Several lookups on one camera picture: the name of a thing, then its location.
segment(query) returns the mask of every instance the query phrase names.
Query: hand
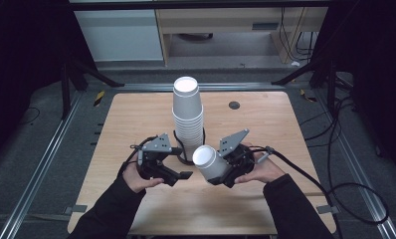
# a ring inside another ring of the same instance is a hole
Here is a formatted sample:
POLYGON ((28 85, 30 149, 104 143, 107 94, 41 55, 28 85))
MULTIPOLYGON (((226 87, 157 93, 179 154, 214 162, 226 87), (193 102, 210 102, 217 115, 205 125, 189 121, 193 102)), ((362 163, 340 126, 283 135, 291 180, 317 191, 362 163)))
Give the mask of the hand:
POLYGON ((145 188, 154 187, 164 182, 163 178, 152 178, 149 180, 143 179, 138 173, 138 164, 136 162, 137 160, 138 155, 136 154, 130 160, 131 163, 127 165, 126 170, 123 172, 122 175, 127 186, 129 186, 132 191, 138 193, 145 188))
MULTIPOLYGON (((243 145, 252 146, 250 143, 243 143, 243 145)), ((255 161, 257 161, 263 155, 263 152, 255 152, 255 161)), ((267 158, 266 160, 255 164, 254 169, 250 173, 237 177, 235 179, 235 183, 249 182, 251 180, 259 180, 267 183, 272 182, 283 175, 285 175, 285 173, 269 158, 267 158)))

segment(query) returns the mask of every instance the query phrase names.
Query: paper cup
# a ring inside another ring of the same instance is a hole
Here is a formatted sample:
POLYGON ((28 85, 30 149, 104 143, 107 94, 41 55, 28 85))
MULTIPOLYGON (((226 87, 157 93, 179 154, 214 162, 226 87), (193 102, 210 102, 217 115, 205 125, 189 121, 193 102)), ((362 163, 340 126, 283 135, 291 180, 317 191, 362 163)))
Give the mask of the paper cup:
POLYGON ((202 145, 195 149, 192 160, 207 181, 222 176, 230 167, 210 145, 202 145))
POLYGON ((195 79, 182 77, 174 82, 173 112, 182 120, 191 120, 201 114, 201 97, 195 79))

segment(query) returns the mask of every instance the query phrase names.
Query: wooden table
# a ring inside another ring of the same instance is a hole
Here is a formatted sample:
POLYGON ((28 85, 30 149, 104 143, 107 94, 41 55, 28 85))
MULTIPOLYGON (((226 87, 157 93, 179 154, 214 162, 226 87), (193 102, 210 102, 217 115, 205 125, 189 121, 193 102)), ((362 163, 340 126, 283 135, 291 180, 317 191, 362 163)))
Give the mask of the wooden table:
MULTIPOLYGON (((201 100, 206 144, 219 149, 220 138, 248 128, 250 132, 244 142, 269 145, 317 178, 286 93, 212 92, 201 93, 201 100), (238 102, 240 108, 231 110, 231 101, 238 102)), ((131 154, 131 144, 167 132, 171 144, 177 145, 172 133, 171 107, 171 93, 119 94, 114 97, 77 205, 92 208, 114 181, 121 163, 131 154)), ((314 206, 326 205, 321 192, 309 180, 275 156, 271 159, 292 176, 314 206)), ((252 181, 233 188, 213 186, 204 180, 195 166, 182 164, 175 156, 167 157, 164 164, 178 172, 192 170, 194 173, 173 187, 164 184, 147 189, 129 234, 277 233, 263 196, 262 182, 252 181)), ((82 215, 73 213, 68 226, 70 232, 82 215)), ((321 218, 331 232, 335 231, 331 214, 323 214, 321 218)))

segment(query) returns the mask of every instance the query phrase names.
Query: black sleeve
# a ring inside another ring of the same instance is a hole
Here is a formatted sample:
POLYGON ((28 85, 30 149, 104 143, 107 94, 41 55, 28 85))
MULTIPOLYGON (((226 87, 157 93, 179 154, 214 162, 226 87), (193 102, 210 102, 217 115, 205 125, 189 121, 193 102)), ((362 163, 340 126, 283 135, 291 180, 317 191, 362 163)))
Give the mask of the black sleeve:
POLYGON ((333 238, 290 175, 286 174, 267 183, 264 196, 275 220, 279 238, 333 238))
POLYGON ((68 239, 126 238, 145 190, 133 192, 119 177, 84 214, 68 239))

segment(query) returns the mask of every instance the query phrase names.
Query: person's right hand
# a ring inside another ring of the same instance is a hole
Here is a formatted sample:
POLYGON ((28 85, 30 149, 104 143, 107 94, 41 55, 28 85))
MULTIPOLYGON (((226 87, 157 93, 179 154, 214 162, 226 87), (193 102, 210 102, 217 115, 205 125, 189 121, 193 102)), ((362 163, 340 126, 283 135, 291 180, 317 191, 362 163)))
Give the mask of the person's right hand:
MULTIPOLYGON (((243 145, 252 146, 250 143, 243 143, 243 145)), ((255 161, 257 162, 257 160, 263 155, 263 152, 255 152, 255 161)), ((285 175, 285 173, 275 163, 267 158, 262 162, 255 164, 254 169, 250 173, 237 177, 235 179, 235 183, 244 183, 251 180, 259 180, 267 183, 272 182, 283 175, 285 175)))

